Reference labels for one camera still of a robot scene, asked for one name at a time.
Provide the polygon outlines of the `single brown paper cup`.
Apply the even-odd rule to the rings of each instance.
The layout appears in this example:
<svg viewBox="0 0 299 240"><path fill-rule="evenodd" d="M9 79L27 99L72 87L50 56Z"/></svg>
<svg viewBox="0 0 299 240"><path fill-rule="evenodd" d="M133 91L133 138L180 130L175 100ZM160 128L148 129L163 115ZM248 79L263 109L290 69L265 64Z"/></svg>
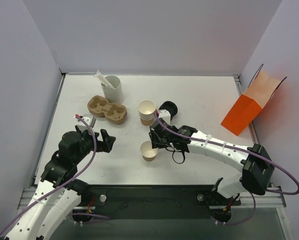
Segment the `single brown paper cup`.
<svg viewBox="0 0 299 240"><path fill-rule="evenodd" d="M156 158L158 151L158 148L152 148L151 141L145 141L140 146L142 158L147 162L153 161Z"/></svg>

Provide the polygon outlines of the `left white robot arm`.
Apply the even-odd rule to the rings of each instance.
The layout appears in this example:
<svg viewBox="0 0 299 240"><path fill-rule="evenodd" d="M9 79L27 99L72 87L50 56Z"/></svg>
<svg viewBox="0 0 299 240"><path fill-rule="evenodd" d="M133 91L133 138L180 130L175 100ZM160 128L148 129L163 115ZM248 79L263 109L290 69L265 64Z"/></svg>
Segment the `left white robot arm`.
<svg viewBox="0 0 299 240"><path fill-rule="evenodd" d="M109 153L116 141L105 129L91 127L66 132L45 165L28 206L13 220L15 226L0 240L48 240L74 207L87 205L91 192L79 180L78 164L89 154Z"/></svg>

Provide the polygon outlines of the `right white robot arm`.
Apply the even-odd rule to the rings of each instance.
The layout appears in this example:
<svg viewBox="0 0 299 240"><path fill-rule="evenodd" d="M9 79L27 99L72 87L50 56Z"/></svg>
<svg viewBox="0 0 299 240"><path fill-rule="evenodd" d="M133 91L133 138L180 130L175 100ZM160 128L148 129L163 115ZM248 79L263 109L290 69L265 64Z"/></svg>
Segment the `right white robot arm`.
<svg viewBox="0 0 299 240"><path fill-rule="evenodd" d="M182 154L203 155L237 170L236 175L221 177L216 181L211 191L211 198L215 203L222 204L242 192L259 196L266 193L275 168L262 159L270 158L263 146L235 145L213 138L196 128L186 125L177 128L166 122L155 122L149 129L153 148L172 147Z"/></svg>

